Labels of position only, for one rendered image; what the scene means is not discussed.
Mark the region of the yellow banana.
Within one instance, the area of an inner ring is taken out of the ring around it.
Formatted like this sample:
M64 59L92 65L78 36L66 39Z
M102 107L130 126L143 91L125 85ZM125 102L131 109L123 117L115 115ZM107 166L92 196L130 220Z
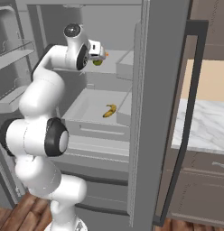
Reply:
M117 110L117 106L112 104L112 105L107 105L110 107L110 109L103 115L103 117L110 117L112 116L116 110Z

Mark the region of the grey fridge drawer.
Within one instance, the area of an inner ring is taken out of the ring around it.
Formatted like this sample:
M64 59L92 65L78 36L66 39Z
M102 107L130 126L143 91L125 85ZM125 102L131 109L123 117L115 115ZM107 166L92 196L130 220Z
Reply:
M120 106L126 92L85 88L62 117L71 135L128 142L128 125L117 122L117 112L110 117L103 115L109 105Z

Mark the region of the grey freezer drawer front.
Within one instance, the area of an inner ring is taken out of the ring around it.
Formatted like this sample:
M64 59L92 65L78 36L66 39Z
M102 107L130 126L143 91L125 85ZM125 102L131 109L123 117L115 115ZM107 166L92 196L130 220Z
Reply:
M62 173L82 178L87 182L87 196L77 207L99 213L127 216L128 174L86 168Z

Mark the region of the brown wall cupboard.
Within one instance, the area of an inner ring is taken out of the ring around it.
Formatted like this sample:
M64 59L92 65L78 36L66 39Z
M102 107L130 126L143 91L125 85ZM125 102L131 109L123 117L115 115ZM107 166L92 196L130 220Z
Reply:
M193 0L192 20L208 20L203 59L224 60L224 0Z

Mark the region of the grey fridge door with shelves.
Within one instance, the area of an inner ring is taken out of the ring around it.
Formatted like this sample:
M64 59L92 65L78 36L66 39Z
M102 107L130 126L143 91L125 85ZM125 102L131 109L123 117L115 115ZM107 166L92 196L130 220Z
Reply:
M19 99L31 82L33 42L23 37L15 0L0 0L0 126L20 118ZM15 158L0 144L0 205L13 208L25 193L14 173Z

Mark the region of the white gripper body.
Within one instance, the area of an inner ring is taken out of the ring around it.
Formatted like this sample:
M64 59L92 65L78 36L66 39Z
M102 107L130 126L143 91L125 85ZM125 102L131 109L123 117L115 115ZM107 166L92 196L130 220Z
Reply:
M106 50L104 49L104 47L102 45L99 46L98 57L99 57L100 60L104 60L107 57Z

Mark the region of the brown base cupboard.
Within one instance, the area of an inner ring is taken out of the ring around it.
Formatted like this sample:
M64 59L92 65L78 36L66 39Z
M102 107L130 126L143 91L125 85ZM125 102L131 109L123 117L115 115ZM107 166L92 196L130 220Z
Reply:
M168 216L193 223L224 227L224 155L187 151Z

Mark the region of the grey fridge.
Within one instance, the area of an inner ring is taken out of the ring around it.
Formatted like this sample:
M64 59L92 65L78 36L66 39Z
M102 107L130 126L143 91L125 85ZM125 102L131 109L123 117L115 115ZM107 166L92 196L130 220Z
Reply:
M83 26L88 38L100 42L106 52L134 51L135 26L141 19L140 0L16 0L16 5L25 33L32 31L30 6L42 8L37 21L42 29L42 37L47 42L46 50L53 45L65 46L67 40L63 30L71 23L78 23ZM32 59L33 69L42 56ZM133 72L125 75L60 70L58 74L64 81L65 91L53 115L64 125L62 117L82 90L88 88L126 92L121 105L117 106L117 122L128 125L130 129ZM74 172L95 168L128 174L129 147L130 138L128 142L122 142L71 135L69 132L65 153L51 157L50 161L60 171ZM85 223L88 231L129 231L129 214L119 216L99 213L78 208L78 204L75 205L76 215Z

